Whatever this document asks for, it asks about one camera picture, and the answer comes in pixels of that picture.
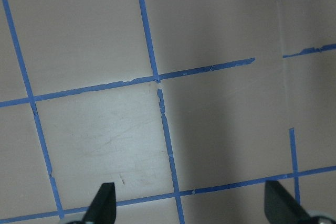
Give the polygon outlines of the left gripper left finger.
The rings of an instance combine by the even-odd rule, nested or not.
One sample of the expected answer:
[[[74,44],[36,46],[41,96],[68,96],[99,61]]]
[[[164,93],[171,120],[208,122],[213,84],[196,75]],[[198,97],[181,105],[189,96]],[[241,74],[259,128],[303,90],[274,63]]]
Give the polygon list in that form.
[[[83,217],[83,223],[113,224],[117,216],[114,183],[103,183]]]

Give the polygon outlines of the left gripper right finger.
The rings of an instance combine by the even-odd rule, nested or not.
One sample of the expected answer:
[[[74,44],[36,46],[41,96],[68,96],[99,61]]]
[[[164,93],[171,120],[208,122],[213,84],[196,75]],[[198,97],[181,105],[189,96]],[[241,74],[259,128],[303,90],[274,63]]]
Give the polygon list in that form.
[[[279,181],[267,180],[264,192],[264,213],[269,223],[305,223],[311,219]]]

